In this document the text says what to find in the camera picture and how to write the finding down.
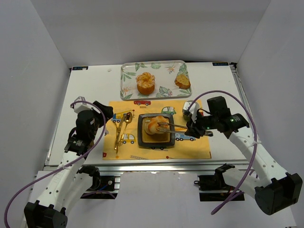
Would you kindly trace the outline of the silver metal tongs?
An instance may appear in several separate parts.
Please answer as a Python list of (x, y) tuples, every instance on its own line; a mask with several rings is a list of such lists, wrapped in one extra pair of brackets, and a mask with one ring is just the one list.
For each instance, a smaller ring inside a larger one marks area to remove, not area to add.
[(158, 126), (156, 127), (156, 130), (164, 133), (183, 133), (187, 136), (191, 136), (194, 138), (200, 138), (203, 136), (207, 136), (207, 137), (214, 136), (212, 131), (205, 130), (204, 128), (198, 128), (193, 126), (190, 126), (190, 128), (188, 128), (187, 126), (165, 123), (165, 122), (158, 122)]

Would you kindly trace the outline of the orange twisted bread roll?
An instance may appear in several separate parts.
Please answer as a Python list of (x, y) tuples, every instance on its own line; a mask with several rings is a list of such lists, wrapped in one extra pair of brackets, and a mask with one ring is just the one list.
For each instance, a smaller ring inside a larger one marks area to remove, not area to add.
[(163, 116), (156, 116), (145, 122), (144, 130), (149, 135), (163, 134), (163, 130), (170, 130), (169, 125), (159, 125), (159, 123), (169, 123), (169, 119)]

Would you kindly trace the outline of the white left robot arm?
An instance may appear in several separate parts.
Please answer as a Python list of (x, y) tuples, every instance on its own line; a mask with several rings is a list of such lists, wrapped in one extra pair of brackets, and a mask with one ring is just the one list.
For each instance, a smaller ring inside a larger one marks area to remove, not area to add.
[(76, 125), (69, 133), (61, 162), (40, 196), (24, 208), (29, 228), (65, 228), (70, 211), (85, 191), (96, 190), (101, 183), (99, 169), (84, 162), (100, 142), (97, 132), (105, 130), (114, 115), (113, 108), (98, 101), (80, 100), (71, 108), (77, 114)]

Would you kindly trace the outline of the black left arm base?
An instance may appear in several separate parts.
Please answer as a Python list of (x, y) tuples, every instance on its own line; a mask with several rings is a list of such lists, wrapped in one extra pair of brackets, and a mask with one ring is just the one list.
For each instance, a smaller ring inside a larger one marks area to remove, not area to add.
[(115, 176), (102, 176), (97, 167), (83, 166), (77, 171), (77, 174), (86, 174), (89, 176), (89, 182), (92, 186), (88, 188), (81, 199), (115, 199), (117, 193), (113, 193)]

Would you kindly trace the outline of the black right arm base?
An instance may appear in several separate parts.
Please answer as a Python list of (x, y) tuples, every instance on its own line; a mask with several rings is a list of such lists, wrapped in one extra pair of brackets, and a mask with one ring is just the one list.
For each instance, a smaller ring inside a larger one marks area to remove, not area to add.
[(194, 181), (194, 185), (199, 188), (200, 202), (223, 202), (231, 195), (235, 187), (227, 185), (222, 175), (231, 168), (235, 168), (235, 166), (225, 163), (216, 168), (213, 175), (198, 176), (198, 179)]

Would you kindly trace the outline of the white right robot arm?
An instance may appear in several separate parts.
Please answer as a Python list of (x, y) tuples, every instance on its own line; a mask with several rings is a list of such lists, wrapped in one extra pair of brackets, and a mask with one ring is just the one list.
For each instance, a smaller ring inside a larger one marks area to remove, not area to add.
[(224, 97), (207, 100), (208, 115), (193, 101), (184, 103), (182, 113), (188, 118), (187, 136), (212, 136), (212, 130), (223, 133), (249, 161), (249, 168), (257, 178), (245, 175), (232, 164), (215, 169), (213, 177), (195, 181), (201, 190), (224, 189), (227, 186), (255, 199), (259, 208), (272, 215), (298, 202), (303, 180), (279, 165), (254, 135), (253, 127), (241, 114), (231, 114)]

